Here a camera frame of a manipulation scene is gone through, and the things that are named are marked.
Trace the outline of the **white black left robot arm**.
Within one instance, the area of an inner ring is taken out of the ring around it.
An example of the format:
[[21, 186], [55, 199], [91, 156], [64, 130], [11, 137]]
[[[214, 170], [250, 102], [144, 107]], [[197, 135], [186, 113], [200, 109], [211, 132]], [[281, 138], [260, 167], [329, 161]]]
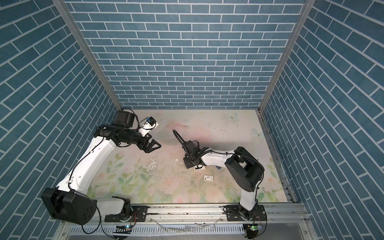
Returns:
[[149, 133], [158, 122], [148, 117], [133, 129], [137, 119], [133, 112], [118, 111], [112, 124], [97, 127], [74, 168], [55, 187], [43, 191], [41, 199], [53, 219], [83, 226], [95, 217], [112, 218], [115, 222], [129, 222], [135, 217], [129, 199], [92, 200], [86, 194], [99, 168], [115, 148], [135, 145], [145, 153], [161, 148]]

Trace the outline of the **white staple box sleeve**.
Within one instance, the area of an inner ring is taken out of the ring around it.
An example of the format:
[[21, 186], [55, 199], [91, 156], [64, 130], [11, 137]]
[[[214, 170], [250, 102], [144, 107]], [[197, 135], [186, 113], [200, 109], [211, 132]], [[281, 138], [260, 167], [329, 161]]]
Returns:
[[206, 182], [213, 182], [214, 181], [214, 176], [212, 175], [204, 175], [203, 180]]

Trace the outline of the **open staple box tray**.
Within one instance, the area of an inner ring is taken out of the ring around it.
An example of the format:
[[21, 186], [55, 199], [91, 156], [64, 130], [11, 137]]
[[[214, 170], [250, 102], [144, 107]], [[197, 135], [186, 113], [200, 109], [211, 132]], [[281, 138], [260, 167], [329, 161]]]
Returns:
[[205, 166], [201, 166], [201, 167], [196, 167], [195, 170], [196, 171], [204, 171], [206, 169]]

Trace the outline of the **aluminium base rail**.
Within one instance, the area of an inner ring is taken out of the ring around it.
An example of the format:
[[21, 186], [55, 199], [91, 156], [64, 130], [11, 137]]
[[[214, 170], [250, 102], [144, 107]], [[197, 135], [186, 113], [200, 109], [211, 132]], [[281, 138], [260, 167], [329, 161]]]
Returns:
[[298, 203], [264, 203], [245, 221], [226, 204], [133, 206], [138, 220], [84, 227], [62, 223], [55, 240], [315, 240], [314, 227]]

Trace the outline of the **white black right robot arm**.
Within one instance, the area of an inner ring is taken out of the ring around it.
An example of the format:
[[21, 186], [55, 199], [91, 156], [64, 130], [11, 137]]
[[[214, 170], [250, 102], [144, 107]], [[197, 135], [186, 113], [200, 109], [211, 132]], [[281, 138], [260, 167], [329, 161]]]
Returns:
[[257, 205], [259, 185], [264, 179], [265, 168], [245, 148], [237, 147], [233, 151], [215, 151], [211, 148], [200, 148], [196, 141], [181, 140], [185, 151], [183, 161], [186, 168], [216, 166], [227, 169], [236, 184], [241, 188], [241, 209], [252, 212]]

